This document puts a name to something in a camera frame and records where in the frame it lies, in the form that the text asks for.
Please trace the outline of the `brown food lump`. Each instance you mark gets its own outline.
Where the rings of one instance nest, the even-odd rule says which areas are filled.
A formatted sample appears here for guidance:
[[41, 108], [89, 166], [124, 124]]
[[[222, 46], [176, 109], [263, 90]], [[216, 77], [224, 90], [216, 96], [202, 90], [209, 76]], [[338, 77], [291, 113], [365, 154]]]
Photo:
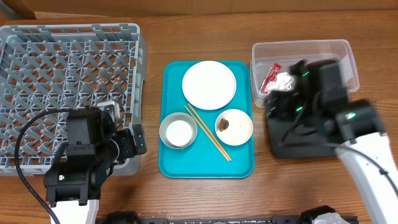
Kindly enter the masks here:
[[229, 121], [225, 118], [221, 118], [219, 123], [217, 124], [217, 129], [219, 132], [227, 130], [229, 127]]

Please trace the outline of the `white cup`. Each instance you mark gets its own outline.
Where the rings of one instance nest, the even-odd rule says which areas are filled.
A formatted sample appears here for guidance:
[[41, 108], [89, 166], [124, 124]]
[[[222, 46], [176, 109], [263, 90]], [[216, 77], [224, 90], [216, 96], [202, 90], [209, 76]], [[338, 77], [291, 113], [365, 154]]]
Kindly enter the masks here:
[[175, 147], [184, 147], [187, 145], [192, 138], [192, 134], [191, 126], [182, 120], [170, 123], [166, 130], [167, 139]]

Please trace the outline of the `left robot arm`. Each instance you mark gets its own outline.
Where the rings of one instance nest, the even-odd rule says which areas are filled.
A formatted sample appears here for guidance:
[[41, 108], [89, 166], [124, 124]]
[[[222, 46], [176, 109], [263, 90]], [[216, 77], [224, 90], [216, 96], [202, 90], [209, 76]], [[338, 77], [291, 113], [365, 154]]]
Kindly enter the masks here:
[[94, 223], [101, 186], [115, 164], [146, 153], [142, 123], [134, 119], [118, 129], [119, 120], [110, 102], [69, 111], [67, 141], [44, 177], [52, 223]]

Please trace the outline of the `small white dish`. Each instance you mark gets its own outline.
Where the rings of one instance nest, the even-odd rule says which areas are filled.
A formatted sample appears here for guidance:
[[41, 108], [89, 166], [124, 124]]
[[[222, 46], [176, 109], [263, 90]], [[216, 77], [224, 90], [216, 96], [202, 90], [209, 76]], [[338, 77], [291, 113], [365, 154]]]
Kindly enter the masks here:
[[[221, 118], [229, 121], [227, 130], [219, 132], [217, 124]], [[253, 134], [252, 120], [248, 114], [238, 109], [230, 109], [222, 112], [216, 119], [215, 131], [217, 137], [230, 146], [240, 146], [246, 143]]]

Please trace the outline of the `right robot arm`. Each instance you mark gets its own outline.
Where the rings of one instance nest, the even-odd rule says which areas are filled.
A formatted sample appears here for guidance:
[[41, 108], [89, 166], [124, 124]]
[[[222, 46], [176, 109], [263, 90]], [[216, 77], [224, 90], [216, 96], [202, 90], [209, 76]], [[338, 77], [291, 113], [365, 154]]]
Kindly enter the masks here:
[[397, 167], [387, 131], [368, 100], [352, 101], [337, 60], [290, 67], [294, 85], [265, 97], [271, 152], [278, 159], [337, 157], [374, 223], [397, 222]]

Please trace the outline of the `white tissue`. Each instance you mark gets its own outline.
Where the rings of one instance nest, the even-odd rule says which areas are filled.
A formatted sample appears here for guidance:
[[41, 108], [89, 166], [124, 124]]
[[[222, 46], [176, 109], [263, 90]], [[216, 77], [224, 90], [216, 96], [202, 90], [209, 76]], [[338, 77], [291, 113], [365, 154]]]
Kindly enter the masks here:
[[266, 85], [265, 92], [290, 91], [294, 85], [295, 78], [287, 72], [282, 72], [278, 73], [275, 78]]

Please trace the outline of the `red snack wrapper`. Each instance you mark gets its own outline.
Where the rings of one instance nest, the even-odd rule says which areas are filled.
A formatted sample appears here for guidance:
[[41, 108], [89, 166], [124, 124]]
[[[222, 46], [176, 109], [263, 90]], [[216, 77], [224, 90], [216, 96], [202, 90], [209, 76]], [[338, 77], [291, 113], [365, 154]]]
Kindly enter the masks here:
[[262, 94], [266, 94], [266, 86], [268, 85], [268, 83], [270, 83], [271, 81], [273, 81], [277, 75], [277, 73], [281, 70], [282, 66], [279, 65], [278, 63], [275, 63], [272, 68], [269, 70], [268, 74], [266, 75], [266, 77], [263, 80], [263, 83], [260, 87], [259, 92]]

